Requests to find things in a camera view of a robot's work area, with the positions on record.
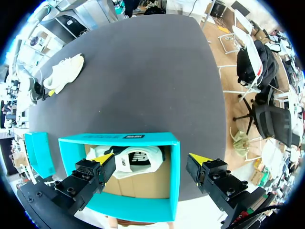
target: white tag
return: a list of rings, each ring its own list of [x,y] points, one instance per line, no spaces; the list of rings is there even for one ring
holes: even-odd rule
[[[67,25],[71,25],[72,23],[73,23],[72,20],[67,21]]]

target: table surface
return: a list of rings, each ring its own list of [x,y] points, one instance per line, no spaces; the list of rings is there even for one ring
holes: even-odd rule
[[[187,173],[189,153],[224,159],[226,124],[217,66],[199,25],[182,15],[135,17],[91,31],[42,67],[64,58],[85,67],[58,94],[30,108],[30,131],[48,133],[60,178],[58,138],[80,133],[172,132],[181,142],[179,200],[202,196]]]

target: new balance logo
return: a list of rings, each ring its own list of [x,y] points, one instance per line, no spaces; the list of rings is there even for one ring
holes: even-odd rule
[[[132,158],[132,162],[147,161],[147,160],[148,160],[147,154],[142,152],[135,152]]]

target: teal box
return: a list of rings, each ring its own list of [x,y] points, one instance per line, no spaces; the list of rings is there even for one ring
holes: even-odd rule
[[[170,146],[170,195],[165,199],[133,198],[110,193],[94,194],[87,207],[118,219],[136,222],[175,220],[180,186],[180,142],[170,132],[136,134],[80,134],[59,139],[67,175],[86,157],[85,146]]]
[[[28,132],[24,135],[30,165],[42,178],[55,174],[46,132]]]

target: white sneaker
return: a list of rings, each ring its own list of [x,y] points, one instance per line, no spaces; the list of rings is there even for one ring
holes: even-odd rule
[[[72,83],[81,72],[84,64],[84,54],[80,53],[72,58],[60,61],[52,67],[52,74],[43,81],[43,86],[55,90],[58,94],[67,83]]]
[[[91,148],[86,159],[92,160],[107,153],[114,153],[117,179],[137,174],[153,173],[163,162],[163,154],[157,146],[98,146]]]

